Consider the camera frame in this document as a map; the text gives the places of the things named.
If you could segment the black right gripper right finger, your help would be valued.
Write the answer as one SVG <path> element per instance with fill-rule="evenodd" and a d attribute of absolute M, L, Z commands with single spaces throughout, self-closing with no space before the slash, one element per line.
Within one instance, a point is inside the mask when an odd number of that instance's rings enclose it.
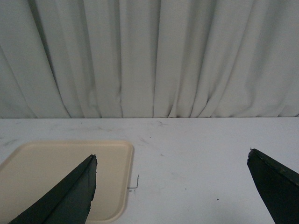
<path fill-rule="evenodd" d="M 257 149 L 247 166 L 257 191 L 276 224 L 299 222 L 299 174 Z"/>

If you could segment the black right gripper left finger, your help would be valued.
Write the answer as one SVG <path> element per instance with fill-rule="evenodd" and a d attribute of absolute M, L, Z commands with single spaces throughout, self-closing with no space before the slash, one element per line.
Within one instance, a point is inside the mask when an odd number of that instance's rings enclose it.
<path fill-rule="evenodd" d="M 84 224 L 96 191 L 97 157 L 88 156 L 11 224 Z"/>

